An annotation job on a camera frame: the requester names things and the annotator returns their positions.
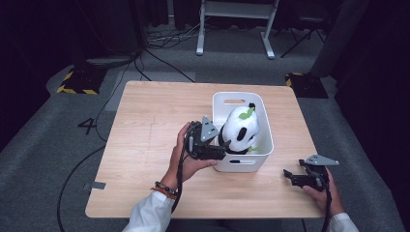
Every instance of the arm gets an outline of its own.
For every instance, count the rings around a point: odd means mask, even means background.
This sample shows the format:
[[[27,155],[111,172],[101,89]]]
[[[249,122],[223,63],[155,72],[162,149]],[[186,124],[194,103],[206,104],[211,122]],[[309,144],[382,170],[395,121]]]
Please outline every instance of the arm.
[[[332,203],[331,203],[331,220],[329,222],[328,231],[329,232],[355,232],[359,231],[350,217],[345,213],[344,208],[341,204],[340,194],[337,190],[337,186],[335,180],[333,178],[332,173],[329,169],[327,169],[329,174],[329,191],[332,195]],[[311,196],[311,198],[316,201],[319,205],[319,208],[325,212],[326,211],[326,192],[317,191],[314,188],[309,186],[303,186],[303,190],[306,194]]]
[[[161,179],[161,183],[170,189],[177,189],[178,187],[178,162],[183,149],[185,134],[189,127],[190,123],[186,123],[179,131],[177,144],[172,150],[168,170]],[[196,171],[217,164],[217,161],[213,159],[195,160],[187,152],[184,152],[184,156],[188,157],[183,165],[183,182],[192,177]],[[130,222],[123,231],[165,231],[171,220],[173,204],[174,200],[154,190],[133,207]]]

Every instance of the white toy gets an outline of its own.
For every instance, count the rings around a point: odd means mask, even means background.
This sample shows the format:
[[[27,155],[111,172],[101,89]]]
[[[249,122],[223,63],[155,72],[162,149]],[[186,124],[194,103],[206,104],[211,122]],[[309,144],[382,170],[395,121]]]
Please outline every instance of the white toy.
[[[239,106],[229,114],[219,136],[219,144],[230,140],[227,153],[244,155],[254,143],[259,133],[259,122],[254,109],[255,105],[250,103],[249,107]]]

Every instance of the white sleeve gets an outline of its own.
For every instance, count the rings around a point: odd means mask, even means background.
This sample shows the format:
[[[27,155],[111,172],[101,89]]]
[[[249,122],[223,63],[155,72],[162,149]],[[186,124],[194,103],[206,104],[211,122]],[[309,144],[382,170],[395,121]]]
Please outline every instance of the white sleeve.
[[[359,232],[359,229],[346,213],[335,215],[329,221],[328,232]]]
[[[130,222],[123,232],[165,231],[171,220],[174,201],[164,194],[153,191],[132,209]]]

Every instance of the hand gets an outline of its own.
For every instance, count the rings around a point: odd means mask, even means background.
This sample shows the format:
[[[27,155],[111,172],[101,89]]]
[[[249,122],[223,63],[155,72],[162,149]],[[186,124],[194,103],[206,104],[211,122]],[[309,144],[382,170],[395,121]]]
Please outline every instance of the hand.
[[[177,137],[177,145],[172,150],[171,160],[169,162],[168,170],[166,174],[163,176],[161,183],[170,187],[171,189],[176,190],[178,188],[177,182],[177,171],[178,171],[178,163],[181,157],[181,152],[184,147],[184,139],[185,134],[187,133],[188,128],[190,127],[190,123],[186,123],[181,130],[178,132]],[[183,164],[183,174],[182,174],[182,182],[185,182],[187,179],[193,176],[196,171],[209,167],[214,166],[217,164],[215,159],[208,159],[208,160],[196,160],[193,159],[186,151],[184,151],[184,157],[188,156]]]
[[[344,213],[344,208],[341,205],[340,194],[338,193],[337,186],[333,178],[333,175],[327,167],[326,167],[326,170],[328,171],[328,174],[329,174],[329,191],[332,196],[331,217],[333,217],[337,214]],[[311,196],[311,198],[313,198],[313,200],[316,201],[316,203],[319,205],[319,208],[325,213],[326,212],[326,191],[325,190],[318,191],[309,186],[303,186],[302,189],[305,191],[307,195]]]

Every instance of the white bin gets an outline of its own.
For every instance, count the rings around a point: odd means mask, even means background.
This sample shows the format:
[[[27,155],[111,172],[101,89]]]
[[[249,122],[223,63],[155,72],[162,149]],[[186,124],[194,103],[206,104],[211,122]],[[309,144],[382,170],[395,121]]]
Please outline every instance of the white bin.
[[[226,154],[223,160],[218,160],[215,169],[221,172],[255,172],[263,164],[265,159],[274,151],[271,128],[265,105],[262,99],[254,93],[246,92],[218,92],[213,97],[213,124],[220,131],[225,124],[230,112],[239,106],[255,104],[255,112],[259,121],[259,134],[252,147],[259,151],[252,151],[245,155]]]

